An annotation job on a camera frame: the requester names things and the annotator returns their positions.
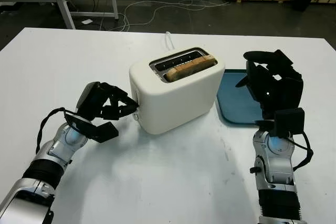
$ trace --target concrete floor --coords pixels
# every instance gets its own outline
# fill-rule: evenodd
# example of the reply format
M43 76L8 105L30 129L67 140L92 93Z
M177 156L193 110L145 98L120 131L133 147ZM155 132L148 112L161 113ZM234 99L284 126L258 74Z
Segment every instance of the concrete floor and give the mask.
M118 0L120 13L131 3L144 0ZM181 0L155 0L179 2ZM206 0L223 3L225 0ZM92 10L92 0L71 0L69 8L81 11ZM109 12L110 0L100 0L99 11ZM156 8L154 3L141 3L127 10L129 22L148 22ZM101 18L92 18L94 24L83 25L86 18L74 18L77 29L98 30ZM123 25L123 18L103 20L102 29L113 29ZM6 46L24 27L65 28L59 11L50 4L27 3L17 11L0 14L0 49ZM131 26L129 31L183 34L223 34L325 38L336 49L336 6L310 5L305 12L291 9L289 3L232 2L226 6L204 10L163 8L148 25Z

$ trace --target metal frame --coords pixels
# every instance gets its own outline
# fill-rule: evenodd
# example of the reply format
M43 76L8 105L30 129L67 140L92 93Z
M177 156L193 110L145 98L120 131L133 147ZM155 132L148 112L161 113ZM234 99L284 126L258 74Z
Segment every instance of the metal frame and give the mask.
M112 0L113 13L102 12L70 12L66 0L1 0L2 2L49 2L57 3L61 11L63 20L68 29L76 29L72 16L87 16L87 17L114 17L119 19L117 0Z

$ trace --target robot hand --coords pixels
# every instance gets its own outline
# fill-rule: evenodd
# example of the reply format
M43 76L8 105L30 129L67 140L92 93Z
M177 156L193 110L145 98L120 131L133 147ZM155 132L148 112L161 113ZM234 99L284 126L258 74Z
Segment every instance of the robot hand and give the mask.
M111 105L103 106L108 99ZM75 113L65 108L51 111L41 123L35 158L0 204L0 224L50 224L54 216L50 206L55 189L73 154L89 138L102 143L118 136L111 122L94 126L91 121L94 118L118 120L135 112L137 107L138 104L118 87L92 82L85 87ZM63 111L67 123L40 149L42 129L48 118L59 111Z
M304 111L298 108L303 89L301 74L280 50L251 51L244 58L247 76L236 87L247 86L253 99L260 103L264 118L256 122L259 126L253 137L256 159L250 169L256 176L259 193L262 212L259 222L304 224L293 172L310 162L313 151L303 131ZM303 134L307 148L293 141L295 134ZM307 157L293 168L295 145L307 150Z

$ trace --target toaster slot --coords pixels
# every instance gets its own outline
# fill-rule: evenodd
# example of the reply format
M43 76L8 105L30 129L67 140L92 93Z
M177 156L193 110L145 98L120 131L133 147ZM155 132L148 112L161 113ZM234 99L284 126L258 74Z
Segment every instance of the toaster slot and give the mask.
M204 59L207 59L207 56L208 53L203 49L192 48L152 61L149 66L163 82L173 82L217 64L217 61L213 57L211 63L208 62L205 64L203 61ZM194 70L191 70L190 66L197 62L202 62L202 66L198 66ZM171 73L177 69L184 69L184 71L181 71L179 74L175 74L174 77L171 78Z

